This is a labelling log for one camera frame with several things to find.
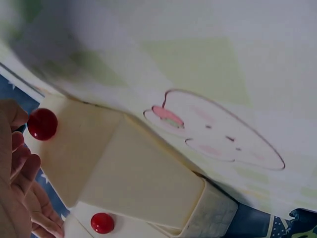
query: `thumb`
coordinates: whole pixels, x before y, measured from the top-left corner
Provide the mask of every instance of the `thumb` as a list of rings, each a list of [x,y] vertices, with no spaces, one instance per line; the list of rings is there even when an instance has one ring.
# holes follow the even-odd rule
[[[59,227],[57,223],[53,222],[49,218],[45,217],[42,213],[31,212],[31,220],[33,223],[38,224],[52,235],[56,237],[64,237],[64,232],[62,231],[61,227]]]
[[[0,110],[6,115],[10,126],[19,127],[28,120],[27,113],[12,99],[0,100]]]

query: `star pattern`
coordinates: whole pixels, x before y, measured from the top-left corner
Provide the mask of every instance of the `star pattern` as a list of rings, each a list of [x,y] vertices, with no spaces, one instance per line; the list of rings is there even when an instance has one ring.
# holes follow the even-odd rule
[[[49,182],[48,177],[45,174],[41,174],[41,177],[45,178],[45,184],[48,184],[48,182]]]

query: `pink cheek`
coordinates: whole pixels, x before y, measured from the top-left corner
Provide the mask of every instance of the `pink cheek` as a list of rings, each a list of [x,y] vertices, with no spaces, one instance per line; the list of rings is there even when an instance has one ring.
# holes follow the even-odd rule
[[[220,156],[221,155],[220,151],[216,150],[215,148],[212,148],[209,145],[200,145],[199,148],[201,150],[203,150],[204,152],[208,153],[208,154],[213,154],[213,155],[216,155],[216,156]]]
[[[254,153],[254,152],[252,152],[251,154],[252,154],[254,157],[256,157],[258,160],[265,160],[264,156],[262,156],[262,155],[259,155],[259,154]]]

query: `finger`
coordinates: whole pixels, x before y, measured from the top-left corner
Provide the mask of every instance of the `finger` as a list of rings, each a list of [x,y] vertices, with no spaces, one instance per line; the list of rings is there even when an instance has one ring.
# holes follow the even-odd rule
[[[47,232],[50,234],[56,236],[56,237],[63,237],[64,232],[54,221],[50,220],[49,218],[45,217],[40,212],[33,212],[31,214],[32,222],[40,225],[42,228],[44,228]]]
[[[16,179],[14,179],[11,183],[12,190],[14,190],[21,200],[25,197],[26,193],[30,189],[40,165],[40,157],[35,154],[30,155],[18,173]]]
[[[19,131],[12,133],[12,151],[24,144],[23,134]]]
[[[20,146],[12,153],[10,179],[13,179],[18,174],[30,155],[30,149],[24,146]]]
[[[1,100],[0,111],[3,111],[12,127],[19,127],[27,122],[27,113],[13,99]]]
[[[43,227],[38,226],[34,230],[32,230],[32,233],[40,238],[55,238],[54,235],[49,233],[47,230],[45,230]]]
[[[63,227],[63,220],[61,219],[61,217],[56,213],[56,211],[52,211],[52,213],[50,214],[49,218],[55,222],[59,227]]]
[[[0,180],[9,185],[12,157],[12,132],[4,112],[0,110]]]
[[[36,195],[40,203],[42,214],[50,218],[52,221],[56,222],[56,224],[58,224],[60,227],[62,227],[64,222],[59,217],[59,215],[54,211],[47,193],[36,181],[33,183],[32,188],[34,194]]]

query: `pink ear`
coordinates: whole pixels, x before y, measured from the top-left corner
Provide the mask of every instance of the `pink ear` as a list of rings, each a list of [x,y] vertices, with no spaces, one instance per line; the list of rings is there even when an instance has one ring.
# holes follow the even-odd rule
[[[153,110],[145,110],[143,112],[143,115],[144,117],[150,121],[152,124],[158,126],[159,128],[169,132],[169,133],[172,133],[174,135],[178,135],[178,136],[181,136],[181,137],[187,137],[187,133],[186,133],[186,130],[184,128],[176,128],[174,126],[171,126],[169,123],[163,121],[161,119],[161,117],[159,117],[158,115],[156,115]]]
[[[184,125],[183,120],[179,116],[177,116],[173,112],[171,112],[163,107],[153,106],[152,111],[155,113],[155,115],[157,115],[160,118],[171,119],[172,121],[174,121],[180,125]]]

